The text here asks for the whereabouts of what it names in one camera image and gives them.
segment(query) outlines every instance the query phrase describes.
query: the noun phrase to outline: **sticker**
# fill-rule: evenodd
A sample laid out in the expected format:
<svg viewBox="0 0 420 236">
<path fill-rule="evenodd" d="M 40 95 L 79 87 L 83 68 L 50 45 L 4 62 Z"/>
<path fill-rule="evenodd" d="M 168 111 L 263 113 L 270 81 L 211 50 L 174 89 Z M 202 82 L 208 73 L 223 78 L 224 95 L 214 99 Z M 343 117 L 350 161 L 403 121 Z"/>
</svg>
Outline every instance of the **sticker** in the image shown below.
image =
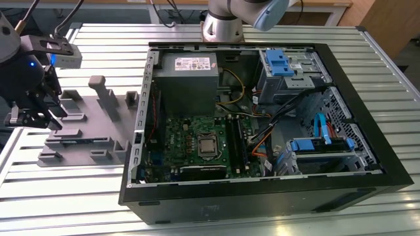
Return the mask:
<svg viewBox="0 0 420 236">
<path fill-rule="evenodd" d="M 267 160 L 264 162 L 264 166 L 267 167 L 270 171 L 274 169 L 274 165 Z"/>
<path fill-rule="evenodd" d="M 300 64 L 291 64 L 291 68 L 292 69 L 302 69 L 302 65 Z"/>
<path fill-rule="evenodd" d="M 211 58 L 178 58 L 175 70 L 211 70 Z"/>
<path fill-rule="evenodd" d="M 252 103 L 258 105 L 258 97 L 252 96 Z"/>
</svg>

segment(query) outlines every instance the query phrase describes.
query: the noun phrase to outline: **blue latch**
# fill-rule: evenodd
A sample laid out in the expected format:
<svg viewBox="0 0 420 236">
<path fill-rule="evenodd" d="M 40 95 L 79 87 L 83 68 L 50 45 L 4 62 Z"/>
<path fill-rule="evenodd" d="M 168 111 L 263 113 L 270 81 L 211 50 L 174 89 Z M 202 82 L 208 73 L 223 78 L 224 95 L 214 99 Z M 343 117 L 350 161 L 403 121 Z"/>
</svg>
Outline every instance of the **blue latch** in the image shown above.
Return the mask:
<svg viewBox="0 0 420 236">
<path fill-rule="evenodd" d="M 292 147 L 292 151 L 299 150 L 298 144 L 295 142 L 291 142 L 291 147 Z"/>
<path fill-rule="evenodd" d="M 326 139 L 326 144 L 331 144 L 331 139 L 330 139 L 330 135 L 328 135 L 328 128 L 327 128 L 327 120 L 326 120 L 326 115 L 323 113 L 318 113 L 315 115 L 315 119 L 314 119 L 314 136 L 315 137 L 320 136 L 319 123 L 322 125 L 322 136 Z"/>
<path fill-rule="evenodd" d="M 272 76 L 292 76 L 295 74 L 295 71 L 290 68 L 290 59 L 283 50 L 267 50 L 266 56 Z"/>
<path fill-rule="evenodd" d="M 351 138 L 347 138 L 346 141 L 347 141 L 350 150 L 354 151 L 354 149 L 355 149 L 355 141 Z"/>
<path fill-rule="evenodd" d="M 314 147 L 311 139 L 295 139 L 295 142 L 298 143 L 300 151 L 315 150 L 315 147 Z"/>
</svg>

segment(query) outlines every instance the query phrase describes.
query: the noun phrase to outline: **yellow wire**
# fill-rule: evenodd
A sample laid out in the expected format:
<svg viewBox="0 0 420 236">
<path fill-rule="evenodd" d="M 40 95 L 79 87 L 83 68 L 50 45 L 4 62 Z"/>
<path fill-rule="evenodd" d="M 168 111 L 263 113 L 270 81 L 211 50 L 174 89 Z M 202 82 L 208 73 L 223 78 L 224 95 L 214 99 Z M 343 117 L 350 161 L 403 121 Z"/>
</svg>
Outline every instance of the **yellow wire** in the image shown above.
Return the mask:
<svg viewBox="0 0 420 236">
<path fill-rule="evenodd" d="M 244 83 L 243 83 L 242 79 L 238 77 L 238 75 L 234 73 L 234 71 L 232 71 L 232 70 L 226 69 L 226 68 L 224 68 L 223 70 L 226 70 L 226 71 L 231 72 L 231 74 L 234 75 L 235 79 L 236 79 L 236 80 L 239 81 L 239 83 L 242 84 L 242 87 L 243 87 L 243 93 L 242 93 L 240 97 L 239 97 L 238 99 L 235 99 L 234 101 L 230 101 L 230 102 L 216 102 L 216 104 L 220 104 L 220 105 L 226 105 L 226 104 L 232 104 L 232 103 L 236 103 L 239 100 L 242 100 L 242 99 L 243 99 L 243 97 L 244 97 L 244 95 L 246 95 L 246 86 L 244 86 Z"/>
</svg>

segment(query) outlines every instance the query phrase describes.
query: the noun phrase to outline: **power supply label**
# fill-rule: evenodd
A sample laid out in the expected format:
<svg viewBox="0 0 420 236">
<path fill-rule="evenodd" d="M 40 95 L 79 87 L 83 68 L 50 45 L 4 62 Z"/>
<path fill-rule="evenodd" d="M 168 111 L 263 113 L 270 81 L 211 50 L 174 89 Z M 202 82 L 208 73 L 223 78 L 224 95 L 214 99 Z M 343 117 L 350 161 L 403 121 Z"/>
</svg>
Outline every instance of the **power supply label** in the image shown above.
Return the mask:
<svg viewBox="0 0 420 236">
<path fill-rule="evenodd" d="M 175 70 L 211 70 L 211 58 L 178 58 Z"/>
</svg>

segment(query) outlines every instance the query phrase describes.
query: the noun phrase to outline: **ram slot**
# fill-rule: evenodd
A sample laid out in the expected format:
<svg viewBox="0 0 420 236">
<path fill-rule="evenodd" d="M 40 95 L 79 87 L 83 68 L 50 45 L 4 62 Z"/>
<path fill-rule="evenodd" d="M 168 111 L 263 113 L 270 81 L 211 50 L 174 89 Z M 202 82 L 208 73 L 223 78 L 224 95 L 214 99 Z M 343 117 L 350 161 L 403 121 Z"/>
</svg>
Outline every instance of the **ram slot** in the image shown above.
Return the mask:
<svg viewBox="0 0 420 236">
<path fill-rule="evenodd" d="M 242 133 L 239 120 L 236 118 L 227 118 L 226 121 L 226 134 L 230 150 L 230 162 L 232 173 L 240 174 L 244 170 L 244 157 L 243 157 L 243 145 L 242 145 Z"/>
<path fill-rule="evenodd" d="M 242 120 L 236 119 L 236 125 L 239 127 L 239 135 L 240 135 L 240 145 L 242 145 L 242 156 L 243 156 L 243 162 L 244 162 L 244 168 L 247 170 L 248 168 L 248 155 L 247 155 L 247 143 L 246 143 L 246 137 L 244 137 L 244 132 L 243 132 L 243 125 L 242 125 Z"/>
</svg>

